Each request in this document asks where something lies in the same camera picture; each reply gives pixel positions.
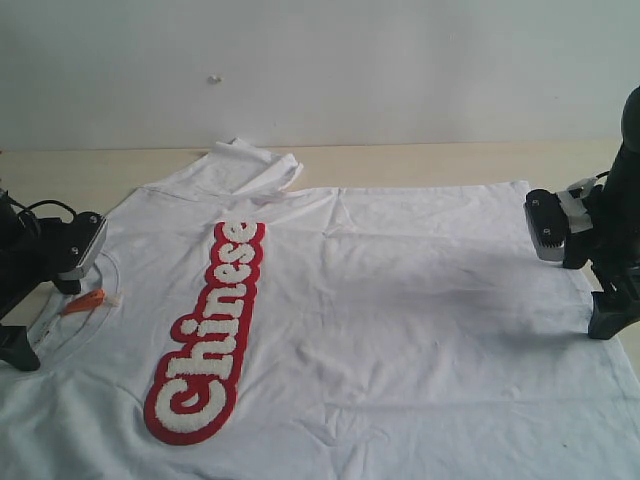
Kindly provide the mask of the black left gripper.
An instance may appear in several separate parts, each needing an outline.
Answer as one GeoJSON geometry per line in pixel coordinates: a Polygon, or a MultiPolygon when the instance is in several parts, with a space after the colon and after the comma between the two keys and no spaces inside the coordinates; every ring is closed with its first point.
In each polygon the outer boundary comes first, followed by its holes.
{"type": "MultiPolygon", "coordinates": [[[[45,240],[67,224],[60,217],[39,218],[34,210],[55,205],[73,220],[77,212],[63,202],[1,203],[1,318],[4,318],[40,283],[49,281],[45,240]]],[[[40,360],[33,351],[25,326],[1,326],[1,359],[19,371],[36,371],[40,360]]]]}

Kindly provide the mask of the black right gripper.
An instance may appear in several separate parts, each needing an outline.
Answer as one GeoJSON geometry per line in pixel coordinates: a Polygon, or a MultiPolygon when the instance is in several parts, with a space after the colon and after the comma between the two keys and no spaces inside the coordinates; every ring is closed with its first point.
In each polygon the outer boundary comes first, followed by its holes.
{"type": "Polygon", "coordinates": [[[583,217],[589,217],[592,227],[568,230],[562,266],[578,270],[591,262],[602,290],[592,292],[587,334],[591,339],[609,340],[639,321],[639,273],[626,272],[639,264],[639,229],[627,224],[602,187],[595,187],[585,199],[579,198],[580,193],[569,190],[569,199],[586,210],[583,217]]]}

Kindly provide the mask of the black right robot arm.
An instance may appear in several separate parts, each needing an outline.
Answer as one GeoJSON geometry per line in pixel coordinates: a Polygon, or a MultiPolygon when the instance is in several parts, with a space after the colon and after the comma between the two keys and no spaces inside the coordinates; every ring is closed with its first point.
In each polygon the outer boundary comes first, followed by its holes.
{"type": "Polygon", "coordinates": [[[562,266],[586,263],[601,285],[592,293],[587,328],[592,339],[609,340],[639,321],[639,90],[627,98],[622,143],[605,183],[588,191],[581,205],[592,228],[566,238],[562,266]]]}

